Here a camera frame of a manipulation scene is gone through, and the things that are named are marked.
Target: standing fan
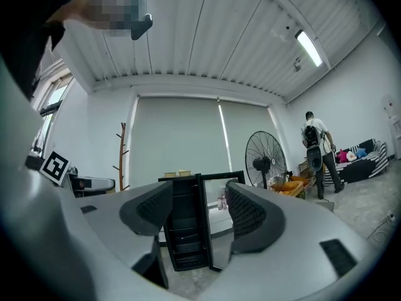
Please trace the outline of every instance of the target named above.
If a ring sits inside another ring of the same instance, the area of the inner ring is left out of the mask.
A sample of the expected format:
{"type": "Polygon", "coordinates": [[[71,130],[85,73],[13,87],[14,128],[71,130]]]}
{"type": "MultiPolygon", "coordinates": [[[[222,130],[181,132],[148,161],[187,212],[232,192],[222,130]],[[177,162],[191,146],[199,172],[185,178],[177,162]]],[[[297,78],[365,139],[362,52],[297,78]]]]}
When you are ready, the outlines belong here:
{"type": "Polygon", "coordinates": [[[253,186],[270,188],[285,183],[287,164],[279,142],[267,132],[249,138],[245,153],[246,172],[253,186]]]}

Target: window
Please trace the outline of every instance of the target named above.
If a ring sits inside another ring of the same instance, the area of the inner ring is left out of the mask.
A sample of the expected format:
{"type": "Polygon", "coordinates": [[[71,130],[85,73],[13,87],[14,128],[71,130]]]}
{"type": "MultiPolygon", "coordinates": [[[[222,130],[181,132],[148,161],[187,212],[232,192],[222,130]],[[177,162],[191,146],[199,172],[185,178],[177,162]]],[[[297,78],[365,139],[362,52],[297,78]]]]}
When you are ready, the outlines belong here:
{"type": "Polygon", "coordinates": [[[32,143],[31,152],[35,152],[42,158],[44,158],[44,148],[50,127],[72,82],[73,75],[71,73],[53,82],[39,105],[38,112],[43,118],[43,125],[32,143]]]}

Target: sofa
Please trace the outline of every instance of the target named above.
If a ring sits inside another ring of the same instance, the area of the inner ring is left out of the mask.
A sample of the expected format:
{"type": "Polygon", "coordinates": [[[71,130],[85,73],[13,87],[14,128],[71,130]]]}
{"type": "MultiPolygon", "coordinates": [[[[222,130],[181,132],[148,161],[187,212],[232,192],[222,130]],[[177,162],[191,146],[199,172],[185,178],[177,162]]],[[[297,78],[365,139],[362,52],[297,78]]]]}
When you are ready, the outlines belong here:
{"type": "MultiPolygon", "coordinates": [[[[355,153],[358,148],[366,149],[368,154],[361,159],[353,162],[339,163],[336,158],[336,170],[340,179],[345,184],[362,181],[363,179],[371,178],[388,166],[387,145],[385,142],[377,142],[375,139],[369,139],[365,142],[352,146],[348,149],[343,149],[345,152],[352,151],[355,153]]],[[[325,171],[325,186],[333,185],[330,172],[325,171]]]]}

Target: blue pillow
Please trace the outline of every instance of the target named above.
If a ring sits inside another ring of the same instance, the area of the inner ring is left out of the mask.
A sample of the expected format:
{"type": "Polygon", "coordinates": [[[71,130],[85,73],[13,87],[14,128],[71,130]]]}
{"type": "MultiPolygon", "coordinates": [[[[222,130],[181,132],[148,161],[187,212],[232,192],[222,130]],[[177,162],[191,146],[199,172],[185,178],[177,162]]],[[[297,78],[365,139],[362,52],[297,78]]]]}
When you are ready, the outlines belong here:
{"type": "Polygon", "coordinates": [[[355,153],[355,155],[359,158],[365,157],[368,154],[366,154],[366,149],[364,148],[358,148],[357,152],[355,153]]]}

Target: ceiling light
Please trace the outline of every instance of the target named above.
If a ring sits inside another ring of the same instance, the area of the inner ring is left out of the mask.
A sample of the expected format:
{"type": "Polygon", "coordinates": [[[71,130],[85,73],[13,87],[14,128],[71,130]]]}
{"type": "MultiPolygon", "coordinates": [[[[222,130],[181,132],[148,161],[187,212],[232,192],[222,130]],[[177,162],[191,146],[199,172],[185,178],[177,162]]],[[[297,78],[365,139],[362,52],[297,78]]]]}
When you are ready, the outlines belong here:
{"type": "Polygon", "coordinates": [[[295,38],[301,43],[302,47],[306,50],[306,52],[310,55],[316,67],[319,67],[323,62],[319,56],[318,51],[316,50],[315,45],[310,40],[310,38],[306,35],[303,30],[299,30],[295,35],[295,38]]]}

